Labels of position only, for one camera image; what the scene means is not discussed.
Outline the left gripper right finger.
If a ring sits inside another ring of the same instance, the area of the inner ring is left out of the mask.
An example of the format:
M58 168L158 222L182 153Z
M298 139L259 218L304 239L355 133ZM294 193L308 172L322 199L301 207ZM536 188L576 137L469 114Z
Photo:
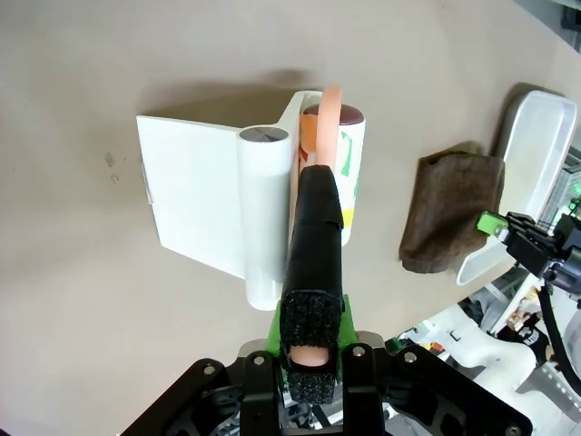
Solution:
M383 405L432 435L530 435L530 419L419 345L392 353L356 332L349 297L340 326L343 435L386 435Z

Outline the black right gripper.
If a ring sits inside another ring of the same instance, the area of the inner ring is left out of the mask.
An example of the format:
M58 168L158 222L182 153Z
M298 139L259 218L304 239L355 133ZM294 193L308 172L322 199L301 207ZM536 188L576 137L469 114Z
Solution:
M505 240L507 252L530 273L569 293L580 293L580 221L562 214L553 234L528 215L483 212L482 233Z

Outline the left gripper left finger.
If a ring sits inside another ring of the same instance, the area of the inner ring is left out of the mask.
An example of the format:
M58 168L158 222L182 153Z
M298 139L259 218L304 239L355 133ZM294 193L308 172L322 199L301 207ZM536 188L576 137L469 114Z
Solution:
M216 435L237 420L240 435L282 435L279 319L276 310L267 338L245 343L232 364L195 362L123 434Z

